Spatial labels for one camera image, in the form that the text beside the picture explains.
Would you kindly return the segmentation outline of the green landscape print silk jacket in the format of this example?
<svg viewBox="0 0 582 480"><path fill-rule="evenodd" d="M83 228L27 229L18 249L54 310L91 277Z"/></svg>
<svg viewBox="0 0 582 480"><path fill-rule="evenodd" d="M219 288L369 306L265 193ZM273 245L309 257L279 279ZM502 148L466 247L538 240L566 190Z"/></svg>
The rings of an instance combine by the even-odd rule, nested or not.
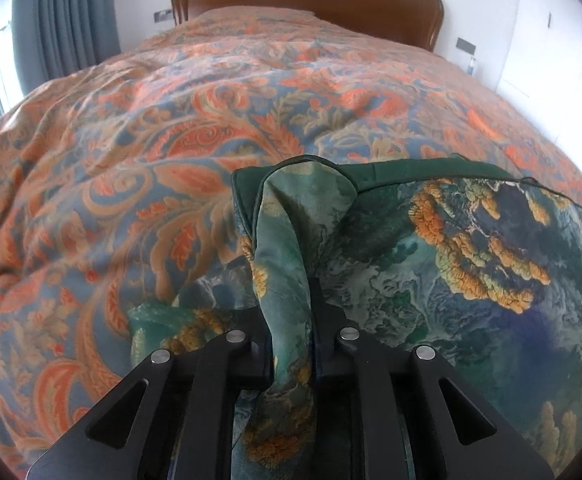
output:
<svg viewBox="0 0 582 480"><path fill-rule="evenodd" d="M240 396L233 478L345 478L317 452L309 284L391 348L428 344L559 477L582 478L582 207L456 158L303 156L231 178L242 254L129 312L130 358L184 353L260 307L274 383Z"/></svg>

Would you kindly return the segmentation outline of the orange blue paisley bedspread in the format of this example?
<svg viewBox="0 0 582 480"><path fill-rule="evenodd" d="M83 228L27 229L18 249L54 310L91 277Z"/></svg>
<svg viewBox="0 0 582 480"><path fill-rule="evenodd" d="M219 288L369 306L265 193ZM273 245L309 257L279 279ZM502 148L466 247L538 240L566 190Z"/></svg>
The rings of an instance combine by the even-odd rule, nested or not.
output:
<svg viewBox="0 0 582 480"><path fill-rule="evenodd" d="M231 175L300 155L460 156L582 205L582 172L428 51L226 8L46 82L0 118L0 466L14 479L129 370L128 312L238 257Z"/></svg>

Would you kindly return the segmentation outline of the white wardrobe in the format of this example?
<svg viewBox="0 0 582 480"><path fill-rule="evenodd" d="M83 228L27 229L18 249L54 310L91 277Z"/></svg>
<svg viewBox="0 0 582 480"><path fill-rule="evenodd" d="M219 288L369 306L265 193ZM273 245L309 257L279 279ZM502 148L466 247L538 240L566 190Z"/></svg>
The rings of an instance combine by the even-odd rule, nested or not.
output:
<svg viewBox="0 0 582 480"><path fill-rule="evenodd" d="M497 92L582 166L579 0L519 0Z"/></svg>

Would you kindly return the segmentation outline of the grey-blue curtain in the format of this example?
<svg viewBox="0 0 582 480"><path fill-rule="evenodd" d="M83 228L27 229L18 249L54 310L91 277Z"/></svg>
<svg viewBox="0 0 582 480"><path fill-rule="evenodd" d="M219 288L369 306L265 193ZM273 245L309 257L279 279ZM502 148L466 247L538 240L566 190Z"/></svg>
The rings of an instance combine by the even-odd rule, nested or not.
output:
<svg viewBox="0 0 582 480"><path fill-rule="evenodd" d="M12 0L11 24L25 94L120 54L114 0Z"/></svg>

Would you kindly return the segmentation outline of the grey wall switch right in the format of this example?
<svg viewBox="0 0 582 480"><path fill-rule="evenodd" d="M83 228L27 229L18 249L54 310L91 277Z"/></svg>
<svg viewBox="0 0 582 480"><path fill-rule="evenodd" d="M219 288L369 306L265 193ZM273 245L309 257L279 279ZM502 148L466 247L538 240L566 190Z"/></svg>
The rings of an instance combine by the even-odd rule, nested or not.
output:
<svg viewBox="0 0 582 480"><path fill-rule="evenodd" d="M476 53L477 49L477 47L474 44L471 44L471 42L462 37L457 38L456 48L462 52L467 53L470 56L474 56L474 53Z"/></svg>

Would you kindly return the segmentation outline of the grey wall switch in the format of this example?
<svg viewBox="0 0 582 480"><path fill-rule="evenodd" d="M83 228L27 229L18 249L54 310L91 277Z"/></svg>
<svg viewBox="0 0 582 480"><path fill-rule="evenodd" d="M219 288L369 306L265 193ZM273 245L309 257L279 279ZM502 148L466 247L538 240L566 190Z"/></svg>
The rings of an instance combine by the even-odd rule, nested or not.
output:
<svg viewBox="0 0 582 480"><path fill-rule="evenodd" d="M171 9L157 11L153 14L153 17L155 23L165 22L173 17L173 11Z"/></svg>
<svg viewBox="0 0 582 480"><path fill-rule="evenodd" d="M476 53L477 49L477 47L474 44L471 44L471 42L462 37L457 38L456 48L462 52L467 53L470 56L474 56L474 53Z"/></svg>

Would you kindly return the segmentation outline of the grey wall switch left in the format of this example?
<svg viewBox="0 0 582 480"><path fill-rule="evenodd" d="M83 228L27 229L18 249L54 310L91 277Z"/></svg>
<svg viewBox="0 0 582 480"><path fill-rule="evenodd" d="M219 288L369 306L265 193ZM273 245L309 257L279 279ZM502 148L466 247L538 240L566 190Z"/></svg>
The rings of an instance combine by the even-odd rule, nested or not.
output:
<svg viewBox="0 0 582 480"><path fill-rule="evenodd" d="M153 14L153 17L155 23L165 22L173 17L173 11L171 9L157 11Z"/></svg>

